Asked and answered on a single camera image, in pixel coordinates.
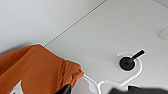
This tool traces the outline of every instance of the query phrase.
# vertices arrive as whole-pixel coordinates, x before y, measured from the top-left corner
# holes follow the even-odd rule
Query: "black knob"
[[[133,57],[123,57],[120,60],[120,67],[123,70],[126,71],[130,71],[135,67],[135,62],[134,59],[136,59],[137,57],[141,56],[142,54],[144,54],[145,52],[143,50],[141,50],[140,52],[136,53]]]

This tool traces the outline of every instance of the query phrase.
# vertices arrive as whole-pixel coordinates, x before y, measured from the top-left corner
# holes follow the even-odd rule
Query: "white surface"
[[[0,0],[0,53],[47,44],[103,0]]]
[[[162,6],[168,8],[168,0],[154,0],[157,3],[161,4]]]
[[[142,74],[129,84],[168,89],[168,41],[158,37],[167,26],[168,9],[152,0],[109,0],[46,47],[81,64],[97,82],[103,78],[123,80],[135,70],[120,69],[117,53],[144,49]],[[72,94],[92,94],[84,86],[86,81],[78,82]],[[103,85],[103,94],[111,87]]]

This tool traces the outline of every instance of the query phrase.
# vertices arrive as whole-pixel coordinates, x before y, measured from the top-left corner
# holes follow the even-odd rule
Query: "gray surface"
[[[121,81],[131,72],[118,66],[119,52],[144,49],[142,74],[129,84],[168,89],[168,41],[158,33],[168,27],[168,9],[152,0],[109,0],[46,47],[58,56],[82,65],[95,81]],[[80,79],[72,94],[89,93]],[[102,86],[106,94],[112,85]],[[127,86],[118,87],[126,90]]]

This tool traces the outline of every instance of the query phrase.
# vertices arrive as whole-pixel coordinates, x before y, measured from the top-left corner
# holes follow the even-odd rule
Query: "orange cloth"
[[[0,94],[9,94],[22,80],[24,94],[53,94],[83,76],[81,66],[64,60],[41,45],[32,45],[0,56]]]

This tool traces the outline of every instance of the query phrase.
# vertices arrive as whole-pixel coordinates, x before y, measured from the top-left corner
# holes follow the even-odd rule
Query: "orange fabric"
[[[0,94],[9,94],[20,80],[24,94],[53,94],[66,84],[73,87],[82,76],[79,64],[64,60],[41,45],[0,56]]]

